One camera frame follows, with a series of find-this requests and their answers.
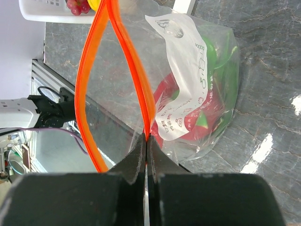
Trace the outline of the clear zip top bag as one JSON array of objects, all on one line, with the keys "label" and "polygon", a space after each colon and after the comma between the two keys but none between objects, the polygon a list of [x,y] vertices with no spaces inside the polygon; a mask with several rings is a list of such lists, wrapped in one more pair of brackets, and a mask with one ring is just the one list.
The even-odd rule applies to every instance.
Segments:
[{"label": "clear zip top bag", "polygon": [[231,28],[153,0],[102,0],[79,62],[76,121],[97,172],[140,134],[176,163],[208,153],[238,96],[240,53]]}]

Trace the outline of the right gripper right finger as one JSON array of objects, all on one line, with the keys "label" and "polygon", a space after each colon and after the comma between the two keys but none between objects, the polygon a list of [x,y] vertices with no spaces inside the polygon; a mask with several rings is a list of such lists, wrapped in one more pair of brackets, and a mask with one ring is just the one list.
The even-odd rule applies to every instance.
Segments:
[{"label": "right gripper right finger", "polygon": [[146,143],[146,162],[149,181],[154,184],[165,174],[192,174],[187,168],[171,160],[159,147],[155,137],[150,135]]}]

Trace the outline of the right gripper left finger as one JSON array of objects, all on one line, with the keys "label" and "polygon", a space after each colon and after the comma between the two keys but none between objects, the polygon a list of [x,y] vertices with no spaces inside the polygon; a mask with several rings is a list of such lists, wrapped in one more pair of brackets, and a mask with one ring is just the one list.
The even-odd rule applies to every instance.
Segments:
[{"label": "right gripper left finger", "polygon": [[120,174],[127,183],[134,184],[138,179],[138,176],[142,174],[144,176],[145,164],[146,164],[146,137],[142,133],[137,137],[131,151],[125,156],[125,158],[111,168],[108,173]]}]

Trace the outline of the green pepper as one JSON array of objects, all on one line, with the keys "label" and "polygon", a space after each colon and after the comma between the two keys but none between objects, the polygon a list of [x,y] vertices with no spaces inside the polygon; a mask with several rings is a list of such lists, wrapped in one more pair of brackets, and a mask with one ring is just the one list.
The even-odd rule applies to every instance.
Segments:
[{"label": "green pepper", "polygon": [[239,87],[239,47],[233,33],[226,32],[218,40],[203,36],[207,45],[208,72],[212,78],[213,97],[218,103],[211,104],[218,113],[216,123],[226,127],[234,112]]}]

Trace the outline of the pink dragon fruit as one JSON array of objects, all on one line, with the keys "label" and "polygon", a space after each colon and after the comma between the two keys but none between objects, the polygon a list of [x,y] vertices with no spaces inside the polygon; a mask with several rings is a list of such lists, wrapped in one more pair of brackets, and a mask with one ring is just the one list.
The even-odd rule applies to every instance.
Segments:
[{"label": "pink dragon fruit", "polygon": [[[185,125],[188,129],[188,133],[182,135],[180,139],[188,141],[201,140],[216,132],[222,127],[225,122],[223,116],[224,106],[218,88],[221,85],[213,84],[213,91],[207,94],[204,103],[189,112],[183,120],[180,120],[180,124]],[[162,82],[158,85],[154,98],[156,102],[160,102],[159,107],[162,108],[164,100],[173,100],[179,93],[178,85],[175,82],[172,73],[168,74]]]}]

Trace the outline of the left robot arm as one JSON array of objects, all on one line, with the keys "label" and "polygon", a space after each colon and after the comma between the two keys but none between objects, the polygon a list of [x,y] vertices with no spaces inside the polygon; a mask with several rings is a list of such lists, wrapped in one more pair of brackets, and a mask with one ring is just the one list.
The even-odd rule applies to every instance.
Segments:
[{"label": "left robot arm", "polygon": [[39,86],[38,95],[0,101],[0,128],[61,128],[75,121],[74,94],[66,88],[59,92]]}]

